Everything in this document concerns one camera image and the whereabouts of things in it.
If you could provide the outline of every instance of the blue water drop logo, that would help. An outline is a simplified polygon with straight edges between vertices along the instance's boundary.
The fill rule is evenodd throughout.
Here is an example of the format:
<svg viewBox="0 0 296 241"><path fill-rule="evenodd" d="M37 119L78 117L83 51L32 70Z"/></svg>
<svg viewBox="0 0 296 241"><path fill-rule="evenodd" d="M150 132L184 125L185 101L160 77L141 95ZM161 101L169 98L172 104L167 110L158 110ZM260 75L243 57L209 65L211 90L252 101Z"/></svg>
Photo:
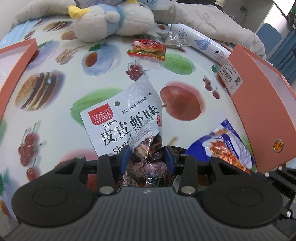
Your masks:
<svg viewBox="0 0 296 241"><path fill-rule="evenodd" d="M195 40L196 45L201 49L201 50L207 50L211 42L209 40Z"/></svg>

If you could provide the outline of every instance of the food print tablecloth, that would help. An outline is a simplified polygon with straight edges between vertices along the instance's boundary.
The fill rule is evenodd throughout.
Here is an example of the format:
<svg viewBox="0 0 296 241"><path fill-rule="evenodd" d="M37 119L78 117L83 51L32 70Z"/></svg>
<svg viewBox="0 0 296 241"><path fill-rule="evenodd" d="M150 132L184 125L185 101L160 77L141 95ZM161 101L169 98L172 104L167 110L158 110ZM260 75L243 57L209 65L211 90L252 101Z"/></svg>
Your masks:
<svg viewBox="0 0 296 241"><path fill-rule="evenodd" d="M163 42L156 32L165 28L155 23L137 38ZM84 43L76 39L67 16L41 19L25 36L29 38L36 38L38 51L16 85L0 125L0 202L2 211L12 217L11 198L21 185L75 156L97 159L79 113L132 85L137 78L126 73L130 65L145 70L142 77L158 94L166 86L178 86L163 109L163 146L188 148L224 119L248 146L240 117L218 77L220 66L191 47L167 48L160 64L136 61L127 54L134 37L112 35ZM186 99L191 108L183 111L180 104L170 111L176 108L170 104L176 98L180 103ZM198 117L184 121L191 111ZM21 155L24 143L32 144L29 158Z"/></svg>

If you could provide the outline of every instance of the white aerosol bottle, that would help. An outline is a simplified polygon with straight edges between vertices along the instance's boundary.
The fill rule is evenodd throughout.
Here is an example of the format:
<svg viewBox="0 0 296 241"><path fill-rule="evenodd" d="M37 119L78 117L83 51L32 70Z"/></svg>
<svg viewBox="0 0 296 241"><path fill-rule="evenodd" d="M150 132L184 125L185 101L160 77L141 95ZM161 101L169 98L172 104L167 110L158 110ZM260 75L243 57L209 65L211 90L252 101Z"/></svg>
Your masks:
<svg viewBox="0 0 296 241"><path fill-rule="evenodd" d="M224 65L231 52L202 33L182 23L168 24L170 31L183 37L191 47L202 52L220 65Z"/></svg>

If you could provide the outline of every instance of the wall outlet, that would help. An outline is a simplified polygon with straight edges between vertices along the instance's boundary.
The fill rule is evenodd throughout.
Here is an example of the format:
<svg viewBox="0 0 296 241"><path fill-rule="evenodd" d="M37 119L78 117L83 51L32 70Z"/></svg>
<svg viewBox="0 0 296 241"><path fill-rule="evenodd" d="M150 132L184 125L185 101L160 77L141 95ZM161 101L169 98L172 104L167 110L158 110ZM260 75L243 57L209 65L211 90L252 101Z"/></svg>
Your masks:
<svg viewBox="0 0 296 241"><path fill-rule="evenodd" d="M248 11L244 6L241 6L240 10L241 10L242 12L246 12L246 11Z"/></svg>

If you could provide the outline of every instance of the plush toy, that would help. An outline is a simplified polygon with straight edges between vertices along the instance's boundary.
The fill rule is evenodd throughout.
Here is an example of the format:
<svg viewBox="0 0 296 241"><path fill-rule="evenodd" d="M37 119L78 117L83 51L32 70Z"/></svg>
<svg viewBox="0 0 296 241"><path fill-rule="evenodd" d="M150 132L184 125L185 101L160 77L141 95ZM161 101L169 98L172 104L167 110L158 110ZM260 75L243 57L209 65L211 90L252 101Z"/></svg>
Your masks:
<svg viewBox="0 0 296 241"><path fill-rule="evenodd" d="M133 36L146 33L154 25L152 11L139 4L137 0L128 0L116 7L98 4L80 9L69 6L76 37L84 42L96 42L111 34Z"/></svg>

